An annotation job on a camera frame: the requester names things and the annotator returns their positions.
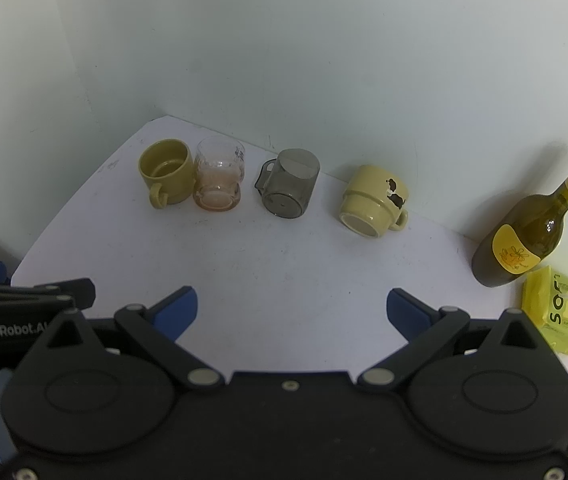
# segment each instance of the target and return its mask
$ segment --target white table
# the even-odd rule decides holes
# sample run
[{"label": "white table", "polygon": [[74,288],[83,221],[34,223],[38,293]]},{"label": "white table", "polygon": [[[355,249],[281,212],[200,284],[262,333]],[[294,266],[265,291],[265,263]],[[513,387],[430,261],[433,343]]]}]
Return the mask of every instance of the white table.
[{"label": "white table", "polygon": [[347,230],[336,219],[345,183],[326,174],[301,218],[273,216],[253,185],[274,154],[255,146],[246,145],[235,209],[208,212],[190,199],[153,209],[137,172],[144,148],[176,137],[194,153],[212,134],[172,117],[147,123],[62,208],[13,285],[90,277],[97,299],[89,317],[111,316],[126,303],[150,306],[192,285],[199,313],[179,343],[227,378],[234,370],[338,369],[356,376],[405,344],[385,314],[395,286],[474,317],[498,317],[519,305],[519,286],[491,289],[475,281],[474,243],[415,213],[403,232],[380,240]]}]

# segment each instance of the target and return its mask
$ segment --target wine bottle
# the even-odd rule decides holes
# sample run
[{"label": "wine bottle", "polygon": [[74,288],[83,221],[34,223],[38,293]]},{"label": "wine bottle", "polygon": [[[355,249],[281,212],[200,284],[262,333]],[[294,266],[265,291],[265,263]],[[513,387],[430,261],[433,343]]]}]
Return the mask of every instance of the wine bottle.
[{"label": "wine bottle", "polygon": [[485,286],[504,285],[535,267],[557,247],[567,211],[568,178],[553,194],[520,200],[475,251],[475,279]]}]

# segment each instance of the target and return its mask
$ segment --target yellow package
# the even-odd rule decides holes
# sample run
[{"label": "yellow package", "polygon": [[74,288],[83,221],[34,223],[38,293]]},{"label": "yellow package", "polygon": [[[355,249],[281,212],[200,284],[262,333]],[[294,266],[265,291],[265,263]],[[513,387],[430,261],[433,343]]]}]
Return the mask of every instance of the yellow package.
[{"label": "yellow package", "polygon": [[528,273],[522,310],[554,351],[568,354],[568,276],[551,267]]}]

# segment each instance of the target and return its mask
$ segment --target upside-down mug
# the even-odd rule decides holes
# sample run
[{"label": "upside-down mug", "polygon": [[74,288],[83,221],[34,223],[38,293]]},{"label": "upside-down mug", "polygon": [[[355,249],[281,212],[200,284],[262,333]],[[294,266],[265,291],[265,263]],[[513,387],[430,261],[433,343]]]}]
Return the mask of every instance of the upside-down mug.
[{"label": "upside-down mug", "polygon": [[407,200],[408,188],[393,173],[377,166],[360,166],[344,191],[339,220],[362,236],[379,238],[389,229],[406,227]]}]

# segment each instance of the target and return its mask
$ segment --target cup handle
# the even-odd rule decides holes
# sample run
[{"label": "cup handle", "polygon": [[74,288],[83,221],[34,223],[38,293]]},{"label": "cup handle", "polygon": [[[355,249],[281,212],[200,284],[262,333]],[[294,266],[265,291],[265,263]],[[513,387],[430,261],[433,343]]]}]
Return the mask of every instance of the cup handle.
[{"label": "cup handle", "polygon": [[161,192],[161,184],[159,182],[155,182],[151,186],[151,193],[150,193],[151,205],[155,209],[164,209],[166,204],[168,203],[168,194]]},{"label": "cup handle", "polygon": [[389,229],[391,231],[401,231],[406,227],[407,223],[408,223],[408,211],[406,209],[402,209],[400,216],[397,219],[397,222],[391,224]]},{"label": "cup handle", "polygon": [[261,167],[261,171],[259,172],[259,177],[257,178],[257,182],[255,182],[255,189],[259,191],[260,195],[264,191],[264,186],[266,185],[266,181],[269,179],[270,172],[272,171],[272,169],[267,170],[266,168],[270,164],[275,164],[276,160],[277,160],[276,158],[271,158],[270,160],[264,162],[264,165]]}]

